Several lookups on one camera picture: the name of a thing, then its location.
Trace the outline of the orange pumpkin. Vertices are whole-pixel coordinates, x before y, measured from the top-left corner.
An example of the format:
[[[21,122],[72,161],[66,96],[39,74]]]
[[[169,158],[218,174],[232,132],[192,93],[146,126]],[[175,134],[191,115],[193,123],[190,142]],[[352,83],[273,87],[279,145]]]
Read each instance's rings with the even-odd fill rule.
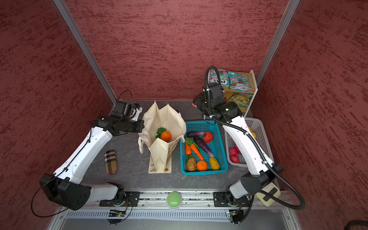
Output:
[[[170,142],[172,139],[172,134],[169,131],[165,131],[160,135],[160,139],[165,142]]]

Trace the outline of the cream canvas grocery bag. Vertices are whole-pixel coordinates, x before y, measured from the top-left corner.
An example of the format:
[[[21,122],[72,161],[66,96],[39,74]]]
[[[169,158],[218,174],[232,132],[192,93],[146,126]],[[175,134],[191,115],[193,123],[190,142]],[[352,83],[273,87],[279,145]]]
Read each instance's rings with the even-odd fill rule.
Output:
[[[159,108],[154,102],[144,114],[143,122],[138,145],[140,153],[144,152],[144,146],[150,152],[148,173],[171,173],[173,151],[179,142],[185,141],[184,119],[169,104]]]

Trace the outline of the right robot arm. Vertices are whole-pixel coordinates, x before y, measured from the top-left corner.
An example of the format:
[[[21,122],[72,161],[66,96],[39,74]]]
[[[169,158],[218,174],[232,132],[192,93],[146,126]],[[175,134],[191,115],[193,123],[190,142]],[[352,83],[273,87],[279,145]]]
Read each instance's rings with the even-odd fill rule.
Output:
[[[220,82],[210,83],[211,71],[215,71],[219,75],[217,68],[214,66],[208,67],[205,74],[205,86],[202,93],[193,99],[193,105],[205,116],[223,126],[224,130],[237,145],[248,167],[248,173],[226,189],[226,201],[230,205],[235,206],[244,196],[254,197],[257,193],[261,193],[287,208],[304,209],[304,198],[297,189],[280,176],[283,171],[282,165],[275,164],[265,154],[248,128],[239,107],[236,103],[225,100]],[[300,201],[298,205],[281,201],[262,190],[264,186],[271,183],[275,178],[282,181],[296,195]]]

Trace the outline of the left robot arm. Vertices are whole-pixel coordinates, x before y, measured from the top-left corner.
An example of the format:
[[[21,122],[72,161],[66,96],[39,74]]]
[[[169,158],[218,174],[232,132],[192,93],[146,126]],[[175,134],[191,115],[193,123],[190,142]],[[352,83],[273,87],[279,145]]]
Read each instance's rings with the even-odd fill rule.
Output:
[[[53,174],[40,178],[40,190],[49,201],[65,209],[78,210],[85,204],[100,200],[112,200],[122,204],[122,186],[108,183],[102,186],[84,186],[83,177],[100,150],[113,138],[127,133],[140,133],[144,121],[139,119],[142,107],[135,102],[118,99],[111,114],[93,120],[86,138],[74,153]]]

